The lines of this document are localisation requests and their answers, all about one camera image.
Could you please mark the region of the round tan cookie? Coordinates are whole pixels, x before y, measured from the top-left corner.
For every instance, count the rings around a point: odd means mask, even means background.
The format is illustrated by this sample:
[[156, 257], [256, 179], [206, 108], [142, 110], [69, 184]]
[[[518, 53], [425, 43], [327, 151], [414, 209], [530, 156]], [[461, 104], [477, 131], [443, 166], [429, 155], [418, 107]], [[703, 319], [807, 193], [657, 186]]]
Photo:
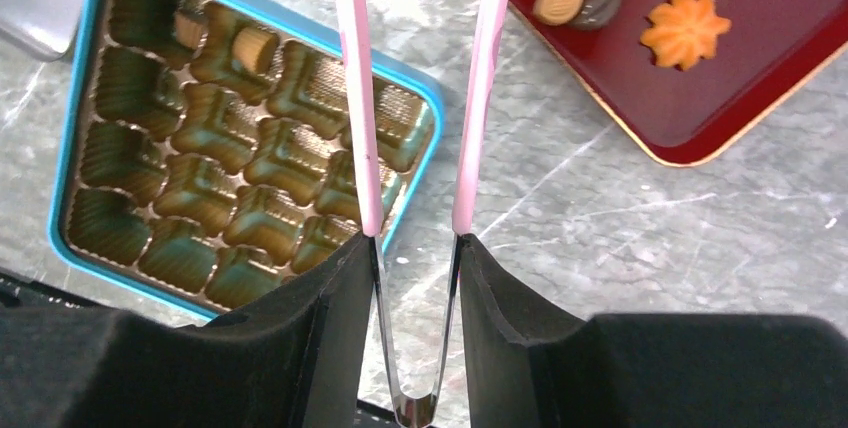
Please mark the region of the round tan cookie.
[[279, 37], [256, 27], [244, 27], [235, 36], [232, 56], [250, 73], [265, 74], [271, 67]]

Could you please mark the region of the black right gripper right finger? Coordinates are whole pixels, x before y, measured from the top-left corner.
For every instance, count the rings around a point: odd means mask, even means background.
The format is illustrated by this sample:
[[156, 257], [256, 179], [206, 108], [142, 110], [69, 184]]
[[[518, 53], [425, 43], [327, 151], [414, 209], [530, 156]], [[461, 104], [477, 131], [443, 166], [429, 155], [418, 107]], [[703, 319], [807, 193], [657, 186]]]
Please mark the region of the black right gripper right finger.
[[847, 340], [815, 317], [601, 313], [587, 320], [459, 240], [475, 427], [843, 427]]

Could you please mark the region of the orange flower cookie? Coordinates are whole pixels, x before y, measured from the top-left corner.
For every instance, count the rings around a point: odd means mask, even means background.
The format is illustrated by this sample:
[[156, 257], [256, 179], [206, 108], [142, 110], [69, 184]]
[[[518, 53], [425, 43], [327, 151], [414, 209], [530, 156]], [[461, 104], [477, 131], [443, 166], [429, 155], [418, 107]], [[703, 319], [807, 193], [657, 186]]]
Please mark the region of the orange flower cookie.
[[640, 35], [641, 45], [662, 68], [687, 71], [702, 59], [713, 59], [718, 37], [728, 33], [732, 21], [716, 13], [714, 0], [668, 0], [648, 14], [651, 26]]

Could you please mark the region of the pink metal tongs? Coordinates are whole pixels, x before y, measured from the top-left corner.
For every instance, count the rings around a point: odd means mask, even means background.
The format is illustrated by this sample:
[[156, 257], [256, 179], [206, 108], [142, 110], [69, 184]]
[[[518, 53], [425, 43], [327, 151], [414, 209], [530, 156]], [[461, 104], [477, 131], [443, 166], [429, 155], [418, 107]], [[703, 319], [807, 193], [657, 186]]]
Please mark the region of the pink metal tongs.
[[470, 234], [479, 183], [479, 170], [508, 0], [480, 0], [469, 70], [463, 134], [452, 208], [454, 246], [448, 277], [439, 366], [429, 394], [403, 392], [397, 371], [391, 316], [384, 289], [386, 270], [379, 235], [383, 223], [381, 179], [378, 167], [376, 112], [372, 83], [372, 50], [366, 0], [335, 0], [345, 68], [361, 229], [368, 240], [368, 260], [374, 275], [380, 335], [388, 386], [396, 422], [403, 427], [432, 425], [440, 400], [460, 274], [460, 253]]

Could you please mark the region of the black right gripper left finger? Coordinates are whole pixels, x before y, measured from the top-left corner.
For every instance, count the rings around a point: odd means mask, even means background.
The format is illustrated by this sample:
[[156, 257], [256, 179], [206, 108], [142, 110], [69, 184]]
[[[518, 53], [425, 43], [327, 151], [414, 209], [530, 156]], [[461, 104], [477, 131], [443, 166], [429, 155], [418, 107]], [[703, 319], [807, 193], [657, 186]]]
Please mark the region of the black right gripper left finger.
[[372, 297], [355, 235], [203, 326], [1, 292], [5, 427], [349, 427]]

